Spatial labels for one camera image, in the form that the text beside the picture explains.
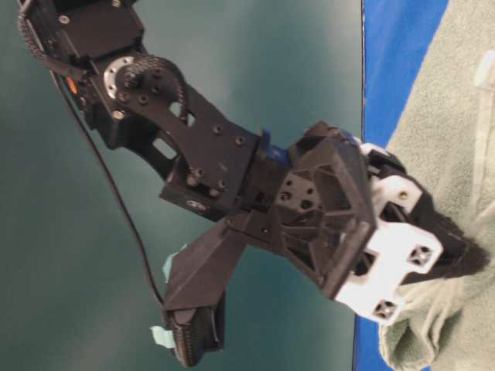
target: cloth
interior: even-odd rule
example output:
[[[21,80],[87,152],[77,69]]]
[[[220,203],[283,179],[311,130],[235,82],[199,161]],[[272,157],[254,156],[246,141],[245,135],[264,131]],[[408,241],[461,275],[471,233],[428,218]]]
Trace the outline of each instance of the cloth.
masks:
[[[388,146],[431,192],[437,210],[490,255],[495,253],[495,89],[479,81],[476,86],[475,76],[486,52],[495,49],[494,17],[493,0],[450,0]],[[486,78],[495,81],[495,74]],[[400,289],[404,311],[379,330],[381,355],[390,367],[495,369],[491,261],[472,276]]]

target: teal backdrop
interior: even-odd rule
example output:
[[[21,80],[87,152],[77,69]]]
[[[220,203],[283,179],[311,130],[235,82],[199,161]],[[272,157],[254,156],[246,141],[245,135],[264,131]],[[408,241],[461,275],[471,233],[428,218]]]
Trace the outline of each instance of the teal backdrop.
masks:
[[[224,114],[290,145],[319,119],[360,134],[360,3],[141,0],[151,53]],[[179,370],[131,233],[49,74],[0,11],[0,369]],[[160,281],[166,257],[211,227],[159,199],[125,150],[103,152]],[[287,261],[248,249],[227,291],[227,346],[199,370],[350,370],[353,314]]]

